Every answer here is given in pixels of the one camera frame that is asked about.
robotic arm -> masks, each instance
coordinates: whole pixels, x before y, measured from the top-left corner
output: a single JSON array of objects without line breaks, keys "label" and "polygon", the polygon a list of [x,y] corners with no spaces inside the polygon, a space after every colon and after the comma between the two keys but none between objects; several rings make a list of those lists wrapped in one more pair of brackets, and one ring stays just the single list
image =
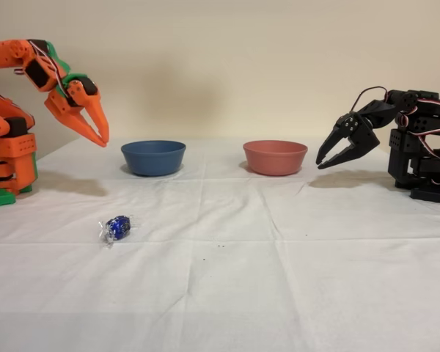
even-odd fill
[{"label": "robotic arm", "polygon": [[[388,172],[396,179],[396,187],[411,189],[412,198],[440,202],[440,150],[432,150],[425,141],[428,135],[440,136],[439,94],[392,90],[386,91],[383,100],[374,100],[358,112],[353,108],[338,119],[319,149],[318,168],[325,169],[366,155],[380,143],[373,129],[394,120],[397,128],[392,130],[389,141]],[[323,162],[326,154],[344,138],[351,145]]]},{"label": "robotic arm", "polygon": [[[63,125],[101,147],[106,146],[109,125],[100,105],[98,88],[86,75],[70,73],[70,67],[57,56],[50,42],[0,42],[0,68],[6,67],[17,67],[15,73],[27,76],[38,91],[49,92],[45,105]],[[87,110],[99,134],[81,116],[83,109]],[[7,134],[7,123],[0,119],[0,125],[0,136]]]}]

candy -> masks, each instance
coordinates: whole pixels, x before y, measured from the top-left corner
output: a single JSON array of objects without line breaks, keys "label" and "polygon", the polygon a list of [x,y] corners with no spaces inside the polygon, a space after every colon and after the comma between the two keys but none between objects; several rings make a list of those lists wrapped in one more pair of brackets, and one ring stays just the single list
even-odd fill
[{"label": "candy", "polygon": [[108,243],[123,239],[131,230],[131,219],[127,216],[116,216],[102,226],[101,237]]}]

beige wall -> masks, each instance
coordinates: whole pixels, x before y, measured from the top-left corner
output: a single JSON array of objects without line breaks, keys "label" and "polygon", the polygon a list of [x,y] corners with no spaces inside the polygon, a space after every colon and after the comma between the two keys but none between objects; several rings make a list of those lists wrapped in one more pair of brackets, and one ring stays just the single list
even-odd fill
[{"label": "beige wall", "polygon": [[[0,40],[28,37],[90,74],[112,136],[321,136],[365,87],[440,92],[440,0],[0,0]],[[76,136],[25,80],[0,92],[44,155]]]}]

wire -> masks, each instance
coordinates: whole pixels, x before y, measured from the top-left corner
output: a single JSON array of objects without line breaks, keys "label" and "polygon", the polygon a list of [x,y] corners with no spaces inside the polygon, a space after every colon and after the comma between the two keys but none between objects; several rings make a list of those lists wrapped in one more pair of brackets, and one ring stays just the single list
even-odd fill
[{"label": "wire", "polygon": [[60,76],[59,69],[57,68],[55,61],[49,55],[47,55],[45,51],[41,50],[41,48],[39,48],[36,44],[34,44],[31,40],[29,40],[29,43],[36,51],[39,51],[47,59],[47,60],[44,59],[43,60],[44,62],[52,65],[52,67],[54,68],[54,72],[56,74],[57,83],[59,84],[59,87],[62,90],[62,92],[68,98],[67,90],[64,88],[64,84],[62,83],[62,77]]},{"label": "wire", "polygon": [[[440,160],[440,156],[438,156],[438,155],[433,151],[433,149],[429,147],[429,145],[427,144],[427,142],[426,142],[422,137],[419,137],[419,140],[420,140],[420,142],[422,143],[422,145],[424,146],[424,148],[425,148],[425,149],[426,149],[431,155],[435,156],[437,159]],[[440,186],[440,183],[438,183],[438,182],[436,182],[436,181],[434,181],[434,180],[431,180],[431,181],[432,181],[432,183],[433,183],[434,185],[438,185],[438,186]]]},{"label": "wire", "polygon": [[353,111],[357,105],[357,103],[359,102],[360,98],[363,96],[364,93],[368,92],[369,90],[372,89],[377,89],[377,88],[381,88],[384,89],[385,94],[384,94],[384,101],[386,102],[388,100],[388,90],[385,87],[382,86],[375,86],[375,87],[370,87],[370,88],[366,88],[364,90],[362,90],[362,92],[359,94],[359,96],[357,97],[357,100],[355,100],[355,103],[352,105],[352,109],[351,111]]},{"label": "wire", "polygon": [[431,104],[440,105],[440,101],[437,101],[437,100],[431,100],[431,99],[417,99],[417,101],[419,101],[420,103],[431,103]]}]

white tablecloth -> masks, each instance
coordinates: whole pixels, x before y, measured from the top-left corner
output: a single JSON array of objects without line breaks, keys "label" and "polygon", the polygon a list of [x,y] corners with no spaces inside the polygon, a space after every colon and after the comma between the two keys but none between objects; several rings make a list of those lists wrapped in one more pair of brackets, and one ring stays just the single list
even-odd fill
[{"label": "white tablecloth", "polygon": [[[440,352],[440,204],[388,155],[269,178],[243,141],[185,141],[175,175],[130,175],[78,140],[0,208],[0,352]],[[132,215],[100,244],[99,221]]]}]

